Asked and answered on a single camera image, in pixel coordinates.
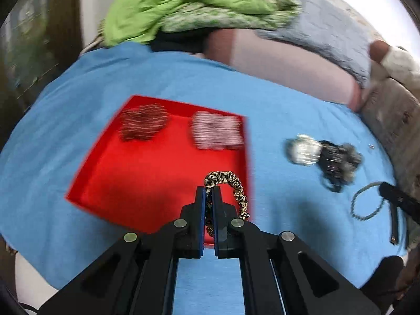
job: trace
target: black tool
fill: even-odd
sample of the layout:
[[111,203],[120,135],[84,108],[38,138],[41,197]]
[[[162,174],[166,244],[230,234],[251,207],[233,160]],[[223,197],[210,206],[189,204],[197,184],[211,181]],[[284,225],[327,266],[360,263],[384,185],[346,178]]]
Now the black tool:
[[296,235],[266,233],[238,218],[219,187],[154,234],[128,233],[48,300],[40,315],[170,315],[179,259],[203,253],[212,199],[215,254],[239,258],[247,315],[375,315],[379,309]]

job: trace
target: light blue cloth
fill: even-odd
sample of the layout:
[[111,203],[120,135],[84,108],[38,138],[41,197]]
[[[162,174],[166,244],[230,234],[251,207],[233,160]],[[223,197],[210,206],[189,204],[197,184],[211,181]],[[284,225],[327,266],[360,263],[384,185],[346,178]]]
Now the light blue cloth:
[[[394,179],[381,145],[347,107],[216,62],[126,42],[83,55],[46,87],[0,154],[0,232],[54,287],[63,287],[124,233],[64,195],[98,135],[133,94],[247,116],[253,222],[272,233],[293,231],[357,287],[384,256],[404,253],[389,243],[387,206],[369,221],[350,216],[359,188]],[[285,141],[298,133],[355,145],[364,156],[355,184],[332,193],[319,167],[288,162]],[[369,190],[356,211],[366,215],[379,202],[377,190]],[[400,224],[403,243],[401,214]],[[176,287],[176,315],[244,312],[238,260],[217,260],[211,250],[201,260],[180,262]]]

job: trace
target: jewelry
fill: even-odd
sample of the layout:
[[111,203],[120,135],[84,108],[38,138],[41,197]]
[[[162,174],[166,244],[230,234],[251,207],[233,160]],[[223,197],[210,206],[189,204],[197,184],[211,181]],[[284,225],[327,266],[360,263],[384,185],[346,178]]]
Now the jewelry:
[[242,220],[247,220],[249,218],[249,213],[247,212],[248,200],[244,194],[244,188],[242,187],[239,178],[233,172],[210,172],[204,179],[204,187],[206,189],[205,225],[207,226],[207,233],[211,237],[214,237],[214,228],[210,193],[212,188],[220,183],[227,183],[234,189],[235,199],[239,203],[238,218]]

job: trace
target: fabric pile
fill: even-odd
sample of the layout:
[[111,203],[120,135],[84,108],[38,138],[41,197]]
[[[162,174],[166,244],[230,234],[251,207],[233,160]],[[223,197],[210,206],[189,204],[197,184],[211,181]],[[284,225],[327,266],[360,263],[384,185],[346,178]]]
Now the fabric pile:
[[327,0],[300,1],[302,12],[293,23],[275,31],[258,30],[257,34],[317,53],[365,87],[370,73],[370,39],[366,29]]
[[275,30],[301,11],[299,0],[115,0],[104,21],[104,43],[147,44],[159,30],[203,27]]

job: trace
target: green fabric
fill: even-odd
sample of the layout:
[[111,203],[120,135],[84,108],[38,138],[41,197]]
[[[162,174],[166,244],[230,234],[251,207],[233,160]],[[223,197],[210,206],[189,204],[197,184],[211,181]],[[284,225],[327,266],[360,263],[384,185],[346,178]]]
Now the green fabric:
[[153,40],[159,28],[276,29],[300,12],[299,0],[115,0],[104,22],[106,46]]

